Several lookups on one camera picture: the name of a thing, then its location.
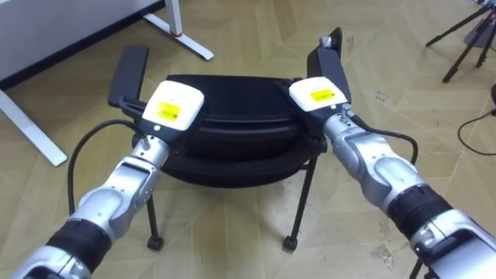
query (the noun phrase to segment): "chair leg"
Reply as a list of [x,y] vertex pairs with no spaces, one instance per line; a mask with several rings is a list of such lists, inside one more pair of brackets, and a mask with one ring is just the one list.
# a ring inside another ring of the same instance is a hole
[[308,169],[305,175],[305,181],[303,182],[303,188],[301,190],[300,202],[298,203],[298,210],[296,211],[296,217],[294,219],[293,231],[290,236],[286,236],[283,246],[284,248],[295,251],[298,246],[298,233],[300,232],[301,219],[303,218],[303,212],[305,211],[305,206],[307,204],[308,192],[310,191],[310,185],[312,185],[312,178],[315,172],[315,165],[317,164],[317,157],[312,158],[308,162]]
[[150,230],[152,232],[152,236],[148,239],[148,244],[146,246],[151,250],[160,251],[164,246],[164,239],[158,235],[157,216],[155,215],[153,195],[150,196],[150,199],[146,203],[146,209],[148,211],[148,221],[150,222]]

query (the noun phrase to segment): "tripod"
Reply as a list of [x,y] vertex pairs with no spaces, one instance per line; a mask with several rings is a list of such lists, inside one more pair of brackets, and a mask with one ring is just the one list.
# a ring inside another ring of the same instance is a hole
[[[476,19],[478,16],[483,15],[485,12],[491,10],[491,13],[487,16],[487,18],[484,19],[484,21],[477,27],[475,30],[475,36],[474,38],[469,42],[467,45],[467,48],[462,52],[460,57],[458,57],[458,60],[456,60],[455,64],[449,69],[448,73],[446,73],[446,76],[443,78],[443,83],[447,83],[450,81],[450,79],[453,77],[453,75],[458,71],[458,66],[462,63],[463,59],[467,56],[467,54],[470,52],[472,47],[474,47],[475,43],[479,40],[479,38],[482,36],[484,31],[489,27],[491,22],[496,20],[496,6],[494,4],[491,5],[485,5],[482,8],[480,8],[478,11],[473,13],[472,15],[469,15],[466,19],[458,22],[456,25],[453,27],[449,28],[447,31],[445,31],[443,34],[436,36],[434,39],[430,40],[425,46],[430,47],[434,43],[438,42],[445,36],[451,34],[452,32],[458,30],[462,26],[465,26],[467,23],[471,22],[472,20]],[[493,29],[491,30],[491,35],[489,36],[489,40],[486,42],[486,45],[484,46],[484,49],[482,50],[482,53],[479,56],[479,60],[477,61],[477,64],[475,67],[481,67],[482,63],[486,60],[486,54],[487,50],[489,49],[489,46],[491,45],[494,35],[496,34],[496,24],[494,24]]]

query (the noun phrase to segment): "desk leg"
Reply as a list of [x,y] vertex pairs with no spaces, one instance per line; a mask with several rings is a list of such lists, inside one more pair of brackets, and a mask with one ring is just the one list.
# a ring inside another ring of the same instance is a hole
[[57,167],[67,160],[62,150],[2,90],[0,90],[0,111],[14,122],[52,165]]
[[165,33],[171,35],[173,38],[196,52],[205,60],[211,60],[214,57],[214,54],[210,50],[207,50],[201,44],[195,42],[192,38],[183,34],[179,1],[165,0],[165,9],[167,10],[167,17],[171,21],[170,25],[154,14],[147,14],[144,16],[144,19],[146,19],[149,23],[155,25],[159,29],[162,29]]

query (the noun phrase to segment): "floor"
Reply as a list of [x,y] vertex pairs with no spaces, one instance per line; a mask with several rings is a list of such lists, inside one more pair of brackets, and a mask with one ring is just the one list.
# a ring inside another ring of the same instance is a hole
[[[415,137],[418,169],[454,206],[496,233],[496,158],[459,144],[456,129],[493,108],[493,51],[481,69],[470,53],[449,84],[441,79],[474,25],[423,45],[477,9],[467,0],[183,0],[184,26],[215,53],[204,62],[138,22],[8,91],[70,154],[90,128],[126,117],[106,105],[112,72],[131,43],[150,47],[143,100],[168,74],[302,77],[318,38],[340,26],[353,107],[372,126]],[[496,119],[467,127],[479,150],[496,150]],[[130,132],[111,128],[84,148],[76,195],[101,184],[129,152]],[[67,217],[67,164],[52,167],[0,115],[0,277],[45,243]],[[405,143],[391,141],[409,157]],[[329,152],[320,157],[293,253],[290,232],[303,174],[244,190],[216,190],[162,176],[155,192],[166,246],[150,252],[146,212],[134,219],[94,278],[403,278],[415,258],[405,238],[367,204],[357,183]]]

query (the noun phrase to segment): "black rubber sleeve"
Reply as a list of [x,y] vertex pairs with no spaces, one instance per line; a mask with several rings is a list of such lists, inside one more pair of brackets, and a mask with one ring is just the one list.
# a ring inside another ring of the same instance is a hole
[[93,222],[78,220],[66,222],[46,244],[74,255],[93,273],[110,250],[112,241]]
[[387,215],[408,240],[430,219],[453,209],[429,186],[414,186],[401,193],[387,208]]

